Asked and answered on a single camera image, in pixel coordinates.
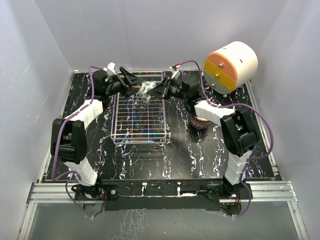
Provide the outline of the green spotted white bowl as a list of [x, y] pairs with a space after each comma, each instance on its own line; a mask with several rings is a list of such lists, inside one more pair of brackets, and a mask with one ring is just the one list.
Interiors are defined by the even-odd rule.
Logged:
[[141, 87], [138, 91], [138, 96], [145, 104], [148, 104], [151, 99], [148, 91], [155, 88], [159, 83], [159, 81], [145, 81], [141, 84]]

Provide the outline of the brown patterned bowl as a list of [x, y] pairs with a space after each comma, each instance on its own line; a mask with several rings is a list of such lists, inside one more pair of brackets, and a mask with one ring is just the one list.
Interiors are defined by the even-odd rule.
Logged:
[[206, 129], [212, 122], [203, 117], [198, 117], [194, 114], [189, 116], [190, 124], [196, 129]]

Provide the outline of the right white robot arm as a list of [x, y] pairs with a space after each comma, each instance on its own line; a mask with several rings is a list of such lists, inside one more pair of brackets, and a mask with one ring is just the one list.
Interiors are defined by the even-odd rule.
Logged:
[[228, 166], [222, 182], [208, 185], [205, 189], [230, 199], [239, 195], [245, 182], [247, 161], [260, 140], [249, 110], [245, 107], [234, 109], [215, 106], [201, 94], [200, 84], [193, 75], [185, 75], [181, 84], [166, 77], [146, 93], [163, 100], [171, 97], [181, 99], [192, 117], [203, 118], [221, 127], [228, 150]]

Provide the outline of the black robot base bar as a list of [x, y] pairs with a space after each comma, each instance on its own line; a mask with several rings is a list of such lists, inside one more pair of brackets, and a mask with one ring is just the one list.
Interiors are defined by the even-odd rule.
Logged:
[[247, 182], [225, 179], [99, 180], [94, 186], [76, 184], [76, 200], [99, 201], [104, 211], [129, 209], [219, 211], [223, 202], [238, 204], [253, 198]]

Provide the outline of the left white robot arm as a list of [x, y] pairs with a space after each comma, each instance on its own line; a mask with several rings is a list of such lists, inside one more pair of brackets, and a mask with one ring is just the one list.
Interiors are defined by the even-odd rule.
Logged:
[[115, 63], [110, 62], [107, 67], [96, 67], [95, 71], [90, 71], [90, 88], [84, 103], [72, 114], [57, 118], [52, 123], [51, 179], [57, 181], [63, 176], [74, 174], [74, 191], [93, 200], [103, 195], [104, 188], [87, 158], [87, 129], [106, 110], [111, 96], [121, 94], [128, 98], [138, 92], [135, 87], [144, 81], [123, 67], [119, 70], [117, 73]]

